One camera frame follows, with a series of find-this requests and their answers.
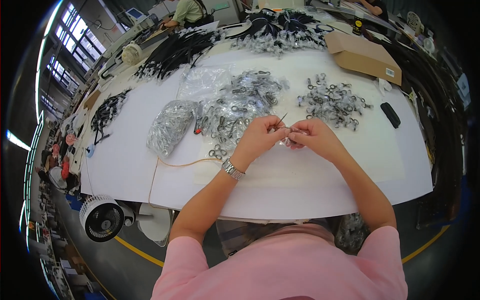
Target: silver metal watch band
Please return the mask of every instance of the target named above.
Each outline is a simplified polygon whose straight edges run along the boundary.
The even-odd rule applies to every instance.
[[[223,170],[225,170],[225,172],[228,173],[228,175],[230,175],[231,177],[233,177],[233,179],[236,180],[239,180],[243,175],[245,175],[245,173],[238,171],[237,168],[232,165],[232,163],[230,162],[230,157],[223,162],[222,168]]]

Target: white work table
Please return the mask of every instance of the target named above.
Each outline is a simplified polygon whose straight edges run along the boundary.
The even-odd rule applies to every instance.
[[[357,117],[360,122],[357,132],[343,128],[335,130],[348,151],[392,204],[406,202],[432,191],[423,137],[408,101],[397,86],[382,97],[370,76],[341,69],[328,51],[300,50],[285,53],[278,60],[267,53],[229,50],[228,45],[223,44],[215,46],[197,63],[198,66],[226,64],[235,64],[234,75],[256,67],[258,70],[270,70],[275,77],[285,76],[291,88],[274,109],[280,116],[288,111],[284,119],[288,126],[307,115],[305,107],[298,108],[295,105],[296,96],[309,92],[307,77],[314,78],[315,74],[325,72],[329,84],[351,83],[352,91],[364,97],[367,103],[374,104],[374,109],[366,109],[362,117]],[[146,148],[146,137],[152,121],[163,106],[176,99],[183,68],[161,84],[156,81],[138,83],[128,80],[135,70],[129,68],[121,73],[95,103],[93,112],[109,94],[116,95],[129,86],[136,87],[130,92],[118,117],[105,129],[105,133],[112,135],[96,146],[94,155],[87,158],[87,164],[83,161],[82,192],[108,194],[118,200],[145,203],[148,202],[152,187],[152,204],[180,210],[204,187],[195,183],[208,182],[208,176],[219,170],[219,166],[202,162],[175,168],[159,163],[156,169],[157,157]],[[398,114],[401,120],[398,129],[392,127],[381,111],[382,102],[390,103]],[[82,145],[92,143],[94,137],[92,135]],[[202,157],[203,154],[199,153],[204,149],[203,137],[193,134],[192,124],[166,162],[193,162]],[[339,172],[328,161],[306,148],[294,151],[276,145],[251,165],[245,178],[233,191],[221,216],[271,221],[357,212],[351,192]]]

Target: gray floor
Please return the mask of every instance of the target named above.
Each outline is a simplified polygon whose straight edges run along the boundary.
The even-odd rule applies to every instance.
[[[71,210],[64,196],[55,192],[54,201],[61,218],[91,272],[117,300],[150,299],[162,268],[127,249],[116,240],[104,243],[91,241],[81,229],[78,212]],[[415,228],[416,204],[407,202],[394,207],[400,234],[402,257],[409,255],[433,238],[440,228]],[[462,239],[463,222],[452,225],[435,243],[404,264],[409,300],[429,299],[448,271]],[[133,247],[164,261],[166,248],[161,248],[139,231],[137,226],[124,227],[119,237]],[[204,251],[209,266],[225,260],[215,228],[210,228]]]

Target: worker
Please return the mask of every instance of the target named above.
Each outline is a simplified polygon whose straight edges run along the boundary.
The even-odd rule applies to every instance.
[[[182,208],[152,299],[406,299],[400,240],[388,199],[321,120],[292,125],[306,134],[288,128],[269,133],[278,123],[284,126],[277,116],[255,118],[224,163],[229,168]],[[285,226],[209,269],[202,242],[237,185],[235,170],[248,176],[249,165],[286,137],[296,142],[292,148],[307,147],[302,151],[314,151],[338,169],[371,234],[353,256],[335,247],[327,225]]]
[[[78,194],[79,178],[70,173],[70,159],[68,156],[64,156],[61,167],[58,167],[57,160],[53,155],[49,155],[44,168],[35,167],[35,172],[38,173],[41,180],[53,184],[59,191],[70,195]]]
[[[185,22],[183,25],[185,28],[199,27],[213,22],[213,16],[206,11],[202,0],[180,0],[173,17],[163,20],[160,24],[163,27],[176,27]]]
[[[389,22],[387,5],[382,0],[347,0],[347,1],[360,2],[373,15],[376,15],[377,17],[379,17],[380,19],[384,20],[387,23]],[[366,20],[364,20],[364,23],[366,24],[366,28],[369,30],[373,30],[375,28],[377,30],[373,30],[373,31],[377,31],[383,35],[387,34],[387,29],[384,26],[381,26]]]

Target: black rectangular object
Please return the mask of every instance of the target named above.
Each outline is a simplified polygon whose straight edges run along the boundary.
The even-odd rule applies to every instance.
[[[382,110],[384,111],[385,115],[387,118],[390,120],[390,123],[392,123],[394,128],[398,128],[400,126],[400,118],[396,114],[396,112],[393,110],[392,106],[389,103],[382,103],[380,105]]]

